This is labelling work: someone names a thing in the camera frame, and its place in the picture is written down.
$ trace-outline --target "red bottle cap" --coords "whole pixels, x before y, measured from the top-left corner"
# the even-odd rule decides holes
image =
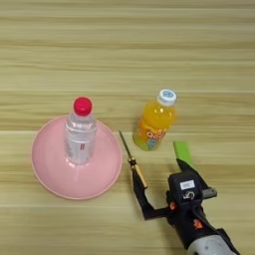
[[[74,110],[78,116],[88,116],[92,111],[92,102],[88,98],[77,98],[74,103]]]

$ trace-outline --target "pink plate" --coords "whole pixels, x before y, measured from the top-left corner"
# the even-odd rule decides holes
[[[97,122],[95,151],[85,165],[74,165],[65,154],[65,123],[61,117],[37,134],[32,162],[39,181],[51,192],[69,199],[88,199],[106,192],[117,180],[123,162],[120,145],[111,130]]]

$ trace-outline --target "orange juice bottle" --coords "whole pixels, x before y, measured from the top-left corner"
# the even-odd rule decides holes
[[[175,120],[176,94],[171,90],[160,91],[157,99],[148,103],[133,133],[133,141],[145,150],[158,147],[170,125]]]

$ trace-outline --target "orange bottle label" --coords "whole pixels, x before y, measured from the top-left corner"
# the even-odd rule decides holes
[[[167,129],[150,127],[144,120],[138,125],[136,137],[147,149],[155,148],[166,134]]]

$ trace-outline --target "wood grain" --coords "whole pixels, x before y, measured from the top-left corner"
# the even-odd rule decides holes
[[[204,202],[209,220],[241,254],[254,254],[254,1],[0,5],[1,254],[183,254],[164,219],[143,222],[126,161],[113,188],[88,201],[56,197],[37,181],[37,130],[67,114],[80,95],[92,98],[97,118],[116,136],[124,132],[156,207],[165,205],[167,178],[178,171],[172,142],[186,140],[219,192]],[[178,95],[177,120],[161,147],[145,152],[131,132],[162,88]]]

